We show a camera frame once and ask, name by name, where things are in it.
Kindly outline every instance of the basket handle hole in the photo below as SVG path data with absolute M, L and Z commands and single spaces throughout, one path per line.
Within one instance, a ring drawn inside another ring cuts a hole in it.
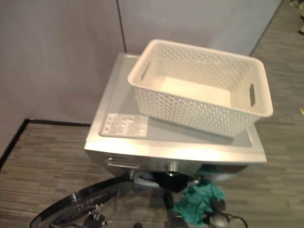
M 145 70 L 143 71 L 142 76 L 141 76 L 141 81 L 143 81 L 143 79 L 146 76 L 149 68 L 150 68 L 150 63 L 148 63 L 148 65 L 146 66 Z
M 256 103 L 255 88 L 254 88 L 253 84 L 250 85 L 249 93 L 250 93 L 250 105 L 252 107 Z

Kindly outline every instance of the warning label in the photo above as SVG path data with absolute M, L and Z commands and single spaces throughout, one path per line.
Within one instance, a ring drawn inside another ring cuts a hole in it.
M 149 117 L 109 113 L 102 134 L 111 136 L 146 137 Z

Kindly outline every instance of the green towel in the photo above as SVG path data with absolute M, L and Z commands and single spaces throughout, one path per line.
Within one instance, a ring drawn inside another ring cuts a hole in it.
M 224 200 L 224 192 L 209 180 L 201 180 L 197 185 L 188 187 L 180 202 L 174 204 L 173 210 L 195 226 L 203 223 L 204 212 L 212 212 L 210 199 Z

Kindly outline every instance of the laundry basket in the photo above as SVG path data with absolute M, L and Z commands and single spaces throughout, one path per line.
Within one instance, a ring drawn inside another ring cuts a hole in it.
M 264 65 L 252 57 L 152 40 L 128 81 L 140 113 L 224 136 L 273 113 Z

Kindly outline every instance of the wooden floor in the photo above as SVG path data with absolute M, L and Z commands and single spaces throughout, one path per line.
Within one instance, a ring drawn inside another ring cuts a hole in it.
M 296 9 L 283 4 L 253 53 L 265 64 L 274 115 L 256 126 L 268 164 L 221 183 L 228 211 L 251 228 L 304 227 L 304 36 Z M 83 151 L 87 127 L 29 124 L 1 170 L 0 227 L 24 228 L 43 209 L 73 191 L 111 177 Z M 143 198 L 123 201 L 162 227 L 163 209 L 150 213 Z M 131 207 L 111 227 L 130 227 Z

